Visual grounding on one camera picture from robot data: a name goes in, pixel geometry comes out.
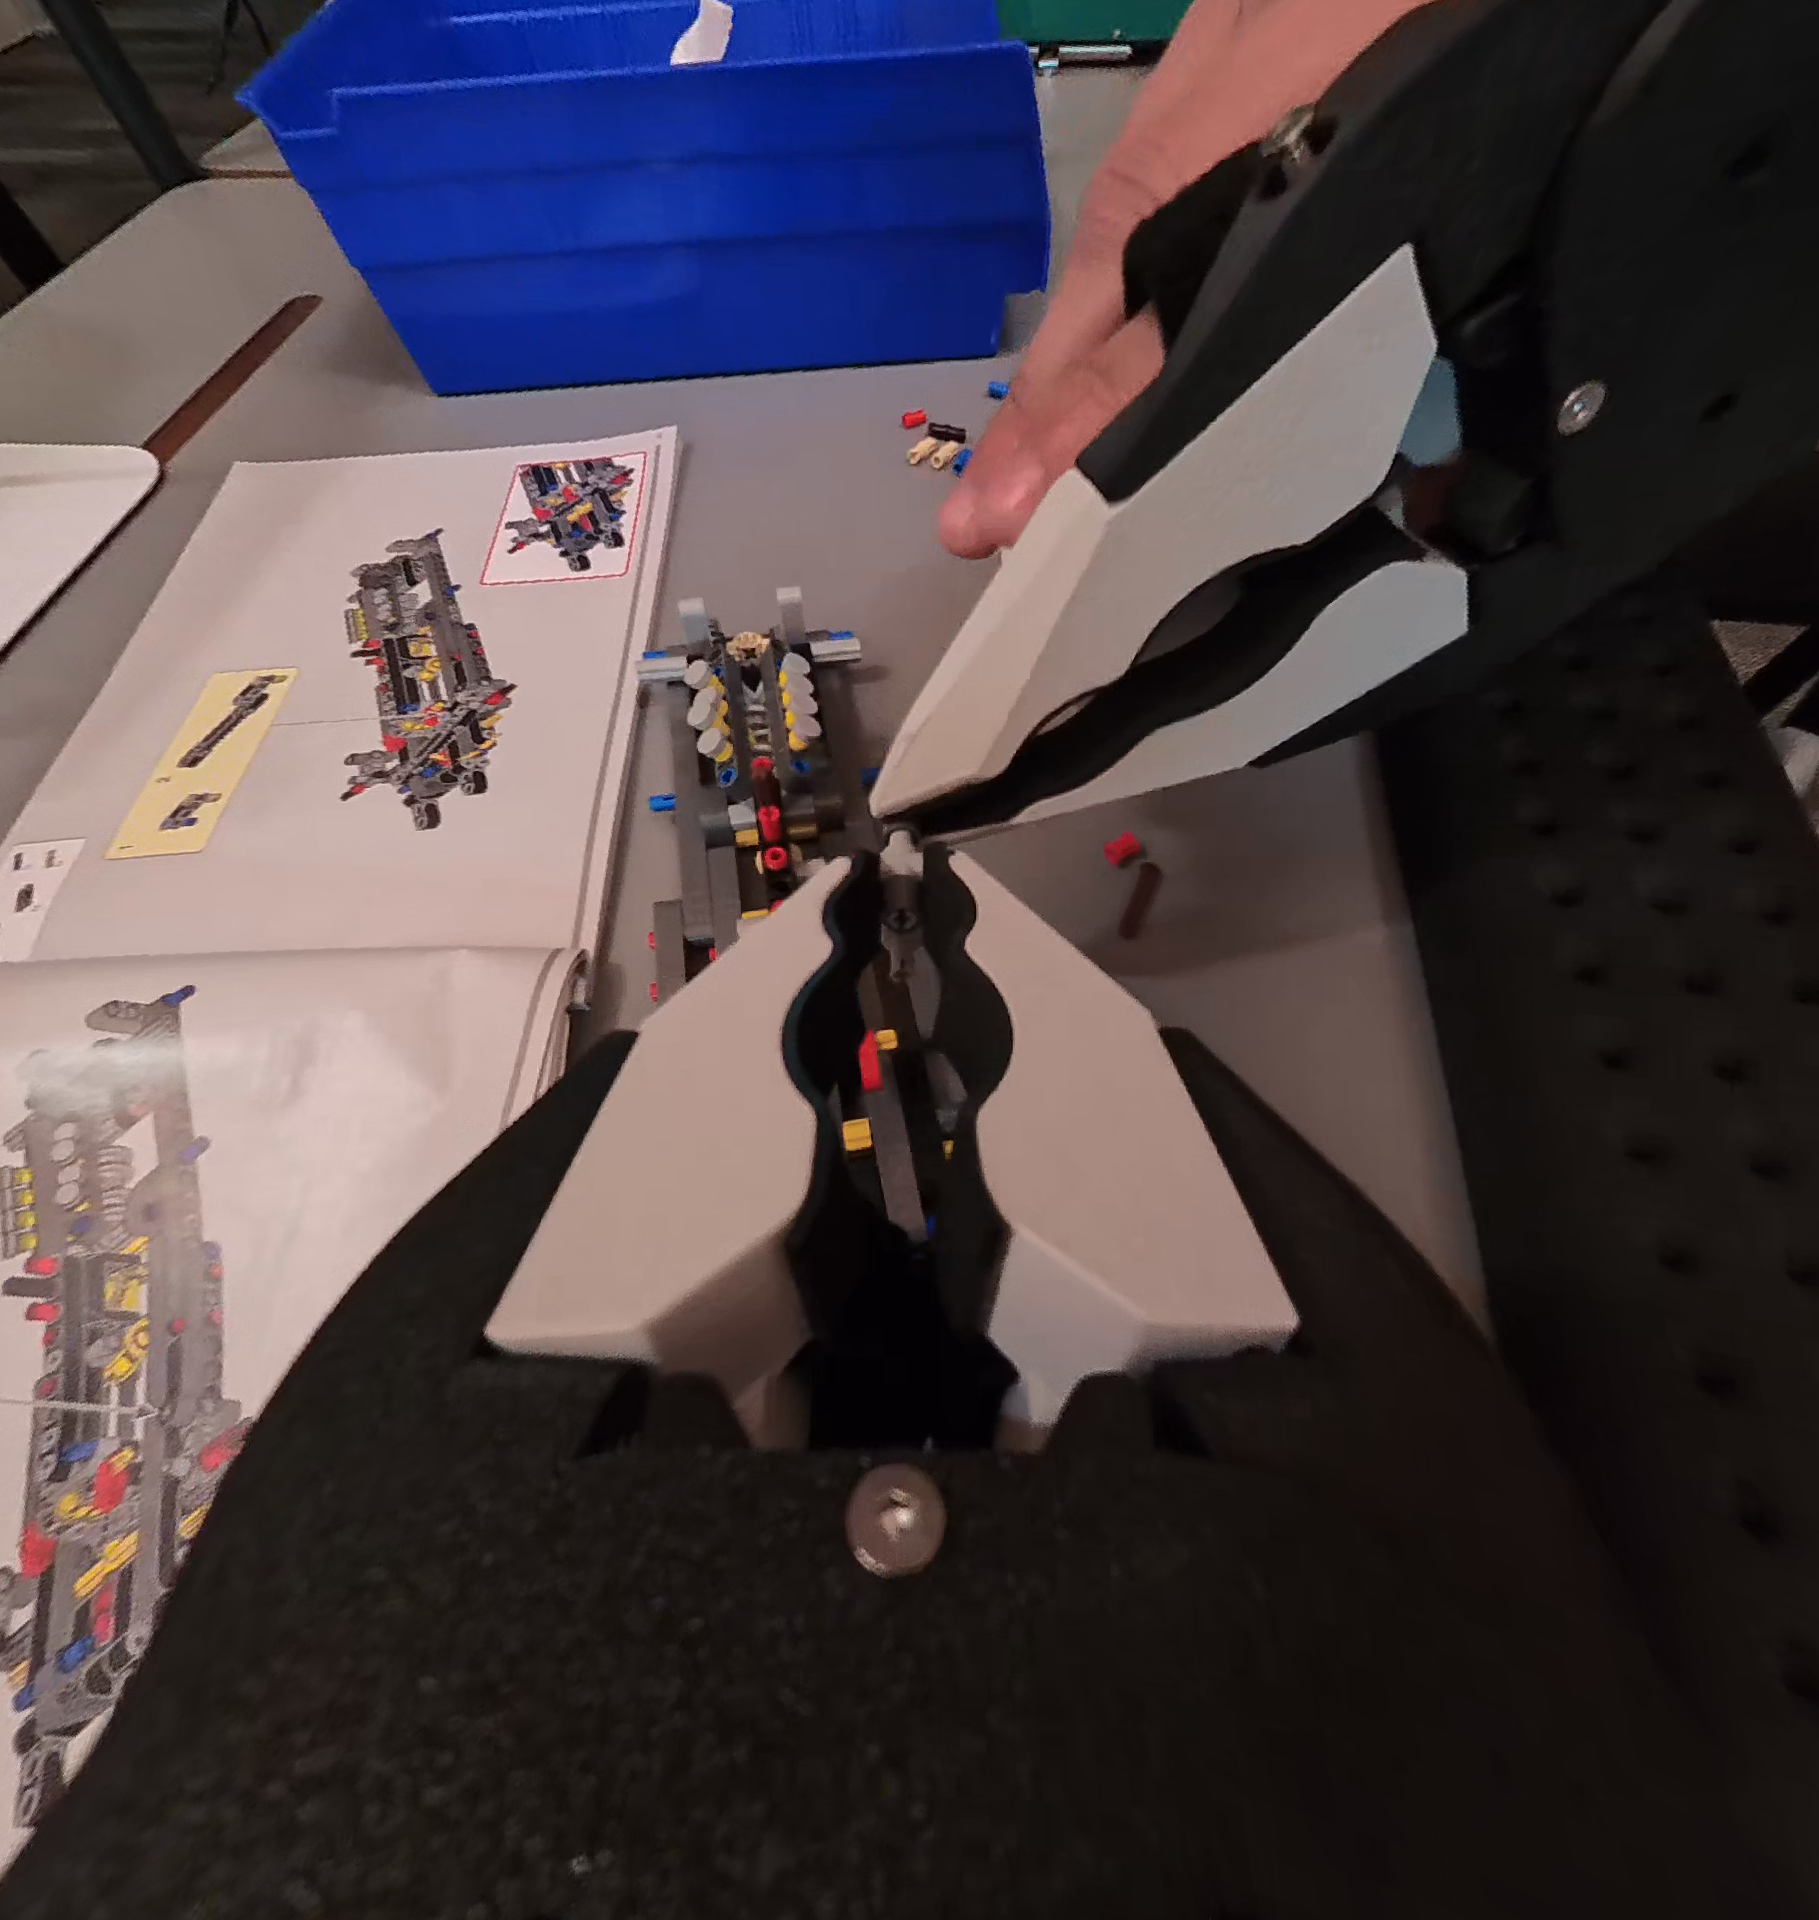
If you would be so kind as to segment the lego car chassis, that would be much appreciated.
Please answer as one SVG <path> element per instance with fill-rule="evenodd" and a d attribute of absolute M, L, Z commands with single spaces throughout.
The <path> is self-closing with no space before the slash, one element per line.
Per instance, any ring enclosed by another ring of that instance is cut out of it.
<path fill-rule="evenodd" d="M 682 601 L 680 620 L 682 639 L 635 668 L 674 767 L 648 806 L 674 820 L 680 865 L 678 897 L 653 910 L 653 1004 L 767 924 L 830 857 L 885 847 L 853 698 L 862 639 L 812 627 L 800 588 L 777 590 L 763 631 L 730 633 L 700 598 Z M 863 1031 L 829 1097 L 858 1185 L 914 1242 L 936 1235 L 962 1104 L 932 1041 L 939 994 L 924 924 L 907 981 L 892 977 L 881 930 L 855 987 Z"/>

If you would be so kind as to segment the blue plastic bin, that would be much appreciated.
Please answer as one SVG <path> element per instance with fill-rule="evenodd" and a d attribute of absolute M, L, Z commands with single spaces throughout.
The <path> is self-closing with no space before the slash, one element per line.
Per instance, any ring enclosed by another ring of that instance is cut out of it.
<path fill-rule="evenodd" d="M 337 2 L 239 90 L 441 395 L 992 355 L 1051 266 L 995 4 Z"/>

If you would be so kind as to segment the white desk stand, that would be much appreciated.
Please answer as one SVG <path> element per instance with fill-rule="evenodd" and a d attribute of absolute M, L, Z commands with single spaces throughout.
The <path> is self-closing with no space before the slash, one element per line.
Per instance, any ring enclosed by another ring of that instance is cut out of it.
<path fill-rule="evenodd" d="M 0 443 L 0 655 L 160 482 L 131 443 Z"/>

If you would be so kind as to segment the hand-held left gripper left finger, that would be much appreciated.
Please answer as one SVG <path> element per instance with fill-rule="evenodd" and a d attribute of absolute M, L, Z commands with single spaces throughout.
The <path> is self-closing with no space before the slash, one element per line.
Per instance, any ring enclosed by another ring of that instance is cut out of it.
<path fill-rule="evenodd" d="M 879 859 L 833 857 L 634 1032 L 493 1309 L 494 1347 L 707 1378 L 755 1444 L 805 1437 L 790 1365 L 913 1266 L 843 1131 L 879 945 Z"/>

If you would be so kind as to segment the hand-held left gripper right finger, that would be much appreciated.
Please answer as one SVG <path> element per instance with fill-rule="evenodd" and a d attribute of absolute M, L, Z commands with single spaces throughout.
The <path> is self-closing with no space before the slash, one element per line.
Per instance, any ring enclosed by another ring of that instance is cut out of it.
<path fill-rule="evenodd" d="M 1278 1351 L 1299 1327 L 1159 1022 L 964 850 L 922 864 L 939 1045 L 1003 1253 L 982 1328 L 1003 1421 L 1040 1446 L 1096 1374 Z"/>

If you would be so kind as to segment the black perforated foam pad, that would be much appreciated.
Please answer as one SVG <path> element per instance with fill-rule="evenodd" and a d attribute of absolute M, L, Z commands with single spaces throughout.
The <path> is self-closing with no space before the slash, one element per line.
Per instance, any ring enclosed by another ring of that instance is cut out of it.
<path fill-rule="evenodd" d="M 1496 1343 L 1819 1916 L 1819 841 L 1653 588 L 1378 756 Z"/>

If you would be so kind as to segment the lego instruction booklet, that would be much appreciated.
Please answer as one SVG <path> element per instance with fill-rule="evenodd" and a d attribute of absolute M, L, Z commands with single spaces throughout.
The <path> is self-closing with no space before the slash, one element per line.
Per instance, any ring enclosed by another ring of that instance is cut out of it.
<path fill-rule="evenodd" d="M 230 467 L 0 844 L 0 1867 L 301 1347 L 560 1072 L 680 453 Z"/>

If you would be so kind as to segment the green plastic bin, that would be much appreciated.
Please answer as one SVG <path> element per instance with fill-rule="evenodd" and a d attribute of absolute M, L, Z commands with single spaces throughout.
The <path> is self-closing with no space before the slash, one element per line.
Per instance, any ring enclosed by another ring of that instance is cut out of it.
<path fill-rule="evenodd" d="M 1008 38 L 1033 50 L 1122 46 L 1130 52 L 1163 46 L 1188 2 L 995 2 Z"/>

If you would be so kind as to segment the person's right hand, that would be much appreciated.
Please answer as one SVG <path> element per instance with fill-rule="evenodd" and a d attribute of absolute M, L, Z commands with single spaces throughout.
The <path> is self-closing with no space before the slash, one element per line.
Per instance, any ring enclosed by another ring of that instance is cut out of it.
<path fill-rule="evenodd" d="M 1196 2 L 1140 86 L 1082 199 L 1041 325 L 967 475 L 943 501 L 943 546 L 983 560 L 1023 533 L 1052 482 L 1161 371 L 1161 330 L 1126 312 L 1132 232 L 1287 109 L 1330 86 L 1413 2 Z"/>

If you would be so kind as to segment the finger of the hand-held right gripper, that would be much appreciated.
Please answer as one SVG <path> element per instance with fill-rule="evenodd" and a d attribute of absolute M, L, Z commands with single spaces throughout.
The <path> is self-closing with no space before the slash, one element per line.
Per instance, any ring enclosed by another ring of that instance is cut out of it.
<path fill-rule="evenodd" d="M 1058 475 L 900 722 L 875 811 L 930 820 L 1008 771 L 1045 720 L 1117 681 L 1188 593 L 1373 501 L 1433 355 L 1403 245 L 1137 492 L 1110 501 L 1082 469 Z"/>
<path fill-rule="evenodd" d="M 1196 588 L 1113 681 L 1056 698 L 1006 761 L 937 776 L 937 743 L 987 716 L 964 696 L 952 720 L 909 727 L 909 822 L 930 835 L 1140 799 L 1343 738 L 1367 698 L 1465 636 L 1469 575 L 1378 508 L 1327 539 Z"/>

